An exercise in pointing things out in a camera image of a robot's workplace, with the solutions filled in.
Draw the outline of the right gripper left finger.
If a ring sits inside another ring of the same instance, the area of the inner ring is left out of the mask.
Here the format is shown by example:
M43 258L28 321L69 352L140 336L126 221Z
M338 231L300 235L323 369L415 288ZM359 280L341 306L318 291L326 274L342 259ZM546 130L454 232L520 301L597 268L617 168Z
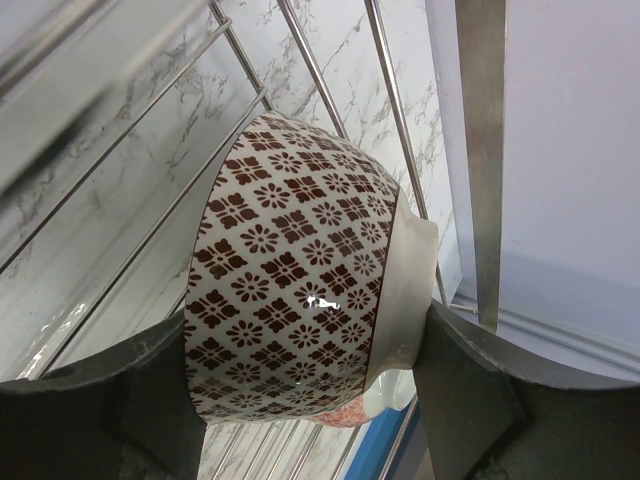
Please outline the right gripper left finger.
M4 479L194 479L206 425L184 313L36 380L1 385Z

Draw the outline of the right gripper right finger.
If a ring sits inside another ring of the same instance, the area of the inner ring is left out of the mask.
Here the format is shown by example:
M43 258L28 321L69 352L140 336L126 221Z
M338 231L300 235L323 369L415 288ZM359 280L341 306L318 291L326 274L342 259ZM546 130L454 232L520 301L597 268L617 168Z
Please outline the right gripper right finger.
M639 386L569 367L435 302L414 367L438 479L636 479Z

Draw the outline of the brown square pattern bowl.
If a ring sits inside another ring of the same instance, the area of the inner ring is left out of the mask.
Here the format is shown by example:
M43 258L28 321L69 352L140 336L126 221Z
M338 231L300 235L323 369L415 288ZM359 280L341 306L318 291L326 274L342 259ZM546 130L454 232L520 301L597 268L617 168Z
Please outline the brown square pattern bowl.
M373 157L266 112L238 135L199 223L185 297L189 393L209 423L310 417L411 369L438 226Z

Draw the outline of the metal wire dish rack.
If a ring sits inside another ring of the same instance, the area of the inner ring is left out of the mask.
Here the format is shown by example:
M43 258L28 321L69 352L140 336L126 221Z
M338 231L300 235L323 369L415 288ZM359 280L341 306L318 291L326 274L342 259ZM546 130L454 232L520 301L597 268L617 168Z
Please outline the metal wire dish rack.
M434 302L462 278L450 133L424 1L5 2L1 385L185 308L232 143L278 112L378 161L440 231ZM345 479L374 420L205 425L194 479Z

